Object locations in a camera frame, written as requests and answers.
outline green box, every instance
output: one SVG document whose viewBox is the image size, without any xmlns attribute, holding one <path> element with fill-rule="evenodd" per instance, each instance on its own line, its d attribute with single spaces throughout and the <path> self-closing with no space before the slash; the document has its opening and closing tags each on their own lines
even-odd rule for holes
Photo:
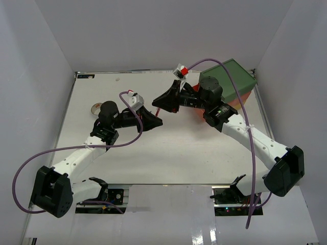
<svg viewBox="0 0 327 245">
<path fill-rule="evenodd" d="M 256 80 L 234 59 L 227 60 L 223 62 L 223 64 L 229 70 L 241 96 L 250 92 L 254 88 Z M 208 76 L 215 77 L 218 80 L 219 85 L 222 86 L 225 103 L 229 103 L 237 98 L 231 81 L 221 65 L 214 66 L 201 72 L 199 80 Z"/>
</svg>

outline white table surface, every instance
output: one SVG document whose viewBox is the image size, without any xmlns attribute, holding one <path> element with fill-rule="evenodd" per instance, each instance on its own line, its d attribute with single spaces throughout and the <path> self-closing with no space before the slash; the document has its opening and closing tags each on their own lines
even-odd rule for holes
<svg viewBox="0 0 327 245">
<path fill-rule="evenodd" d="M 197 83 L 198 76 L 198 73 L 190 74 L 191 85 Z M 122 110 L 125 107 L 118 93 L 132 89 L 144 97 L 146 108 L 155 112 L 156 108 L 151 106 L 151 102 L 165 92 L 173 80 L 171 73 L 96 74 L 94 79 L 77 79 L 58 147 L 78 145 L 85 140 L 96 119 L 90 112 L 93 104 L 113 100 Z M 250 123 L 265 132 L 253 92 L 245 107 Z M 178 114 L 161 111 L 159 117 L 163 119 L 162 127 L 145 132 L 133 145 L 109 150 L 88 167 L 80 179 L 95 176 L 108 183 L 230 183 L 238 175 L 251 173 L 250 152 L 209 127 L 193 109 L 181 107 Z M 130 141 L 137 132 L 136 128 L 119 129 L 119 134 L 116 144 Z M 56 153 L 54 162 L 69 154 Z M 259 159 L 256 166 L 258 171 L 265 169 Z M 189 193 L 189 189 L 178 189 L 181 194 L 176 195 L 177 190 L 174 188 L 156 192 L 151 192 L 151 188 L 157 187 L 135 186 L 130 191 L 130 195 L 135 197 L 130 198 L 128 207 L 144 199 L 152 200 L 143 203 L 148 205 L 147 212 L 127 212 L 124 215 L 74 214 L 74 208 L 71 208 L 61 219 L 48 213 L 32 215 L 26 237 L 38 237 L 38 245 L 84 245 L 91 242 L 296 245 L 318 241 L 298 186 L 284 198 L 272 197 L 264 207 L 264 215 L 252 219 L 249 230 L 245 230 L 246 217 L 215 217 L 213 220 L 212 203 L 199 202 L 208 192 L 206 187 L 195 187 L 194 195 L 198 198 L 191 203 L 185 201 L 188 195 L 183 194 Z M 180 207 L 181 202 L 185 209 L 165 208 Z M 203 229 L 202 242 L 193 236 L 200 228 Z M 217 242 L 212 240 L 214 233 Z"/>
<path fill-rule="evenodd" d="M 190 74 L 191 85 L 198 73 Z M 96 74 L 94 79 L 77 79 L 58 147 L 79 145 L 92 130 L 96 116 L 90 108 L 98 102 L 113 100 L 118 108 L 121 91 L 132 89 L 145 99 L 145 106 L 155 113 L 152 101 L 165 92 L 175 76 L 172 73 Z M 265 132 L 254 93 L 246 103 L 254 124 Z M 192 108 L 181 107 L 177 114 L 160 111 L 163 126 L 145 132 L 133 145 L 110 149 L 80 176 L 96 176 L 108 183 L 230 183 L 235 177 L 251 173 L 251 153 L 232 138 L 209 127 Z M 132 140 L 136 127 L 118 129 L 115 144 Z M 57 152 L 59 162 L 71 151 Z M 258 171 L 265 170 L 257 159 Z"/>
</svg>

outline white cable tie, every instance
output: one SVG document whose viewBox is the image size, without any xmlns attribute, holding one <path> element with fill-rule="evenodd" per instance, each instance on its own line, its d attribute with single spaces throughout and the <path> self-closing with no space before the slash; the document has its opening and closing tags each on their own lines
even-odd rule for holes
<svg viewBox="0 0 327 245">
<path fill-rule="evenodd" d="M 249 129 L 251 130 L 252 128 L 254 128 L 253 124 L 250 124 L 249 126 L 245 126 L 245 131 L 247 132 Z"/>
</svg>

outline white wall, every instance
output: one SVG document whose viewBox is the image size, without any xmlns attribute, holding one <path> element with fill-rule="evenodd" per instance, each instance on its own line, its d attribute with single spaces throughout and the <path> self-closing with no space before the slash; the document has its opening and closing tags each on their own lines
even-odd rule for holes
<svg viewBox="0 0 327 245">
<path fill-rule="evenodd" d="M 327 1 L 293 2 L 258 66 L 258 81 L 276 139 L 305 152 L 300 186 L 327 244 Z"/>
<path fill-rule="evenodd" d="M 207 57 L 251 69 L 292 1 L 36 0 L 74 71 L 172 68 Z"/>
<path fill-rule="evenodd" d="M 53 148 L 74 81 L 34 0 L 0 1 L 0 244 L 19 244 L 27 215 L 14 204 L 11 183 L 30 156 Z M 18 179 L 27 207 L 37 169 L 35 160 Z"/>
</svg>

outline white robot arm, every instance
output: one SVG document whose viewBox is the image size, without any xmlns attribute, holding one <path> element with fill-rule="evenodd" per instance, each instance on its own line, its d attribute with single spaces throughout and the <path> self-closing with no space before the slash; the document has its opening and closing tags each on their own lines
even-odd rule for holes
<svg viewBox="0 0 327 245">
<path fill-rule="evenodd" d="M 249 134 L 244 119 L 237 110 L 221 100 L 222 87 L 214 77 L 205 77 L 199 82 L 195 91 L 185 80 L 187 69 L 182 72 L 181 65 L 174 70 L 179 78 L 168 91 L 156 98 L 152 105 L 168 112 L 177 113 L 180 106 L 204 109 L 203 118 L 216 128 L 250 150 Z M 254 127 L 251 127 L 256 156 L 267 167 L 266 171 L 257 173 L 255 192 L 271 191 L 283 197 L 304 175 L 303 151 L 294 146 L 292 149 L 280 144 Z M 230 185 L 231 190 L 239 196 L 251 194 L 252 176 L 237 177 Z"/>
<path fill-rule="evenodd" d="M 132 91 L 128 95 L 129 105 L 140 117 L 143 131 L 162 126 L 162 120 L 146 110 L 140 95 Z M 51 168 L 43 166 L 37 172 L 31 202 L 58 218 L 65 215 L 72 204 L 89 199 L 107 200 L 108 184 L 105 181 L 92 177 L 75 183 L 76 177 L 108 151 L 106 145 L 114 145 L 119 136 L 116 129 L 137 126 L 137 130 L 141 130 L 139 122 L 128 108 L 119 113 L 116 103 L 107 101 L 100 110 L 84 147 Z"/>
</svg>

